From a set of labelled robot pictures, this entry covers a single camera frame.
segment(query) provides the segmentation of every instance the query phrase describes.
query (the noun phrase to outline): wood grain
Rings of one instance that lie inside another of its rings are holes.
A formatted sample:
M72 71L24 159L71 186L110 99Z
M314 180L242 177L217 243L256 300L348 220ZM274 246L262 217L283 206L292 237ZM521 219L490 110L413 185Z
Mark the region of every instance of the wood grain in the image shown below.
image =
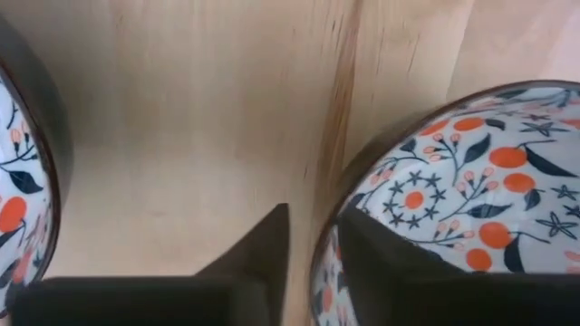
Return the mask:
M503 82L580 81L574 0L4 0L0 14L72 121L49 276L194 273L289 202L285 325L307 324L334 185L379 130Z

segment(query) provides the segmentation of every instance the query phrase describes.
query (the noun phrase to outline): light wood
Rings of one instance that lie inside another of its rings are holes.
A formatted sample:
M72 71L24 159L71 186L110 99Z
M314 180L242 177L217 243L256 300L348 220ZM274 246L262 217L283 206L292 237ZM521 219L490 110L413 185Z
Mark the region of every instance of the light wood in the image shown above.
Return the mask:
M575 0L2 0L70 111L52 275L188 274L292 209L285 325L379 129L473 91L580 81Z

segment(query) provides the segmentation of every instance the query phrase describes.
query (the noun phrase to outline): bowl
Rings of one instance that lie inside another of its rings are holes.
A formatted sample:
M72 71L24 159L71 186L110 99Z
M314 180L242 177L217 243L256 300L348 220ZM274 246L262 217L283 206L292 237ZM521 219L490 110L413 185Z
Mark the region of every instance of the bowl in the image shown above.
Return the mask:
M0 17L0 314L54 253L73 147L47 71Z
M522 81L383 132L315 249L314 320L358 324L338 238L346 206L462 271L580 273L579 129L580 84Z

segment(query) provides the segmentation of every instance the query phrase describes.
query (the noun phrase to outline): orange circle motif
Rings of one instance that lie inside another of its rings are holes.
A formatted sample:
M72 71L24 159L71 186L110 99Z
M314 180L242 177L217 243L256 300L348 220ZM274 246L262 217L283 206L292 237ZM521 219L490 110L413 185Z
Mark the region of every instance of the orange circle motif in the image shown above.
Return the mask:
M423 205L423 194L419 191L413 191L405 197L405 206L415 209Z
M330 285L326 285L323 292L323 309L325 312L330 311L330 307L333 305L333 289Z
M504 178L504 186L511 192L525 194L536 186L536 181L527 174L512 173Z
M499 222L487 222L479 229L481 242L494 249L502 249L511 242L508 228Z
M2 211L0 211L0 231L14 231L26 215L26 202L21 197L12 197L8 199Z
M424 131L422 131L421 135L427 136L427 135L430 135L432 133L435 133L435 132L443 129L445 126L447 126L448 123L450 123L449 120L442 120L439 122L435 122L432 125L430 125L429 127L427 127Z
M469 267L474 271L486 272L491 267L491 257L483 249L471 249L467 253Z
M489 153L489 161L500 168L518 168L526 164L527 154L521 149L498 148Z
M456 122L453 128L457 131L469 131L483 126L484 122L482 118L466 118Z

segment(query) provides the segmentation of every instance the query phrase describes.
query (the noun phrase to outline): black object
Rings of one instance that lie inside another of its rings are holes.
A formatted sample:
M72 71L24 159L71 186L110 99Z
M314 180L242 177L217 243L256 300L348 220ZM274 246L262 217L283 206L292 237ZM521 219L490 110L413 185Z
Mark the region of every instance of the black object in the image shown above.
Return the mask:
M353 206L338 227L344 274L362 326L580 322L579 276L463 272Z
M46 280L18 293L8 313L14 326L279 325L288 246L283 204L193 277Z
M48 71L3 16L0 16L0 40L0 76L30 127L51 188L52 227L46 254L34 276L36 281L43 277L56 248L61 211L73 172L73 139L66 108Z

